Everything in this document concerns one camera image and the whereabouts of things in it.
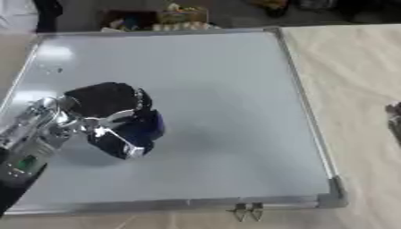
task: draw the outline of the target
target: beige tablecloth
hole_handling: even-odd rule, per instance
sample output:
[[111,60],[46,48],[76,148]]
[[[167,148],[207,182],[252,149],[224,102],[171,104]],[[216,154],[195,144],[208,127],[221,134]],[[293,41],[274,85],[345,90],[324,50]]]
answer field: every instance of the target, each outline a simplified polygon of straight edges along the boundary
[[[384,112],[386,104],[401,100],[401,26],[287,28],[285,36],[349,191],[347,208],[267,211],[259,223],[196,211],[6,218],[0,228],[401,228],[401,148]],[[2,41],[3,62],[4,44],[12,41]],[[10,74],[6,69],[0,64],[2,78]]]

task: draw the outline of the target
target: white surface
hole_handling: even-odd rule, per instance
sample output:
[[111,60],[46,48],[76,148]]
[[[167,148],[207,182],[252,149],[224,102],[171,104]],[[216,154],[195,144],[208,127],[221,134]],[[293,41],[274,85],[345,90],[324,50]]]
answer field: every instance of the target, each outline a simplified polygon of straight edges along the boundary
[[166,136],[148,157],[129,162],[72,140],[20,205],[328,192],[272,34],[52,38],[3,121],[29,100],[103,81],[147,90],[165,118]]
[[34,32],[38,10],[32,0],[0,0],[0,32]]

